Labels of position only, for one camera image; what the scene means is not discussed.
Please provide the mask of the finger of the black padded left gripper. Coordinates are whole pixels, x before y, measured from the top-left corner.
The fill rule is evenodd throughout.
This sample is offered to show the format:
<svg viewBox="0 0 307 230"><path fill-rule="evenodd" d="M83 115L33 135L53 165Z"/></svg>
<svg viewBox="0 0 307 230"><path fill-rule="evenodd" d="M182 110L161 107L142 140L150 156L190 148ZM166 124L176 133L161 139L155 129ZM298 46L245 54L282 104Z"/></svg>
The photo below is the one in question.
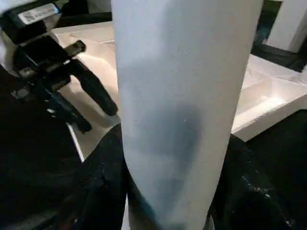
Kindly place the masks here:
<svg viewBox="0 0 307 230"><path fill-rule="evenodd" d="M113 101L99 78L79 59L71 59L68 63L70 73L79 81L81 88L108 115L114 116L118 112L117 104Z"/></svg>
<svg viewBox="0 0 307 230"><path fill-rule="evenodd" d="M77 127L82 133L92 130L92 125L59 92L46 89L46 104L52 115Z"/></svg>

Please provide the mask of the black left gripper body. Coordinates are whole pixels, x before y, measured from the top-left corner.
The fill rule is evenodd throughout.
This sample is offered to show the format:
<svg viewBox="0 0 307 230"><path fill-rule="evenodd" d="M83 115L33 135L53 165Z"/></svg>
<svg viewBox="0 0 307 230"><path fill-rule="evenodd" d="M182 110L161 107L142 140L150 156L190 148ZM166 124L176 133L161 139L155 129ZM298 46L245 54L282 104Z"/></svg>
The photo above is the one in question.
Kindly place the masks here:
<svg viewBox="0 0 307 230"><path fill-rule="evenodd" d="M5 6L0 13L0 37L5 52L3 65L22 86L13 91L21 100L46 101L46 89L59 90L70 83L71 59L86 51L81 40L62 47L52 34L61 17L56 1L28 1Z"/></svg>

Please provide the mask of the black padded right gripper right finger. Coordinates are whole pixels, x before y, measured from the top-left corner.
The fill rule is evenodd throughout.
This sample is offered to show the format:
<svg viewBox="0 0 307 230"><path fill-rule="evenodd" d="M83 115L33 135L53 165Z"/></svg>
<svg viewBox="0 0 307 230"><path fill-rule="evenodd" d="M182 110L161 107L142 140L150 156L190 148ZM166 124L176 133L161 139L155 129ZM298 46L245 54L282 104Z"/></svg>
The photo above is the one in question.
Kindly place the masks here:
<svg viewBox="0 0 307 230"><path fill-rule="evenodd" d="M209 213L217 230L305 230L247 144L231 135Z"/></svg>

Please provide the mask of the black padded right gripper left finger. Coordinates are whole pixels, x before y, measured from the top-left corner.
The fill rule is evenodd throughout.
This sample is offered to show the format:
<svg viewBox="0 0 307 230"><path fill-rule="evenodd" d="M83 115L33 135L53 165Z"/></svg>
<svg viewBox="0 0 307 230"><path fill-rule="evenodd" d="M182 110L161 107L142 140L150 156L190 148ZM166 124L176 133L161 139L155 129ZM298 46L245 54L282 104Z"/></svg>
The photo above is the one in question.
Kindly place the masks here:
<svg viewBox="0 0 307 230"><path fill-rule="evenodd" d="M128 180L121 125L117 124L77 169L58 214L57 229L121 229Z"/></svg>

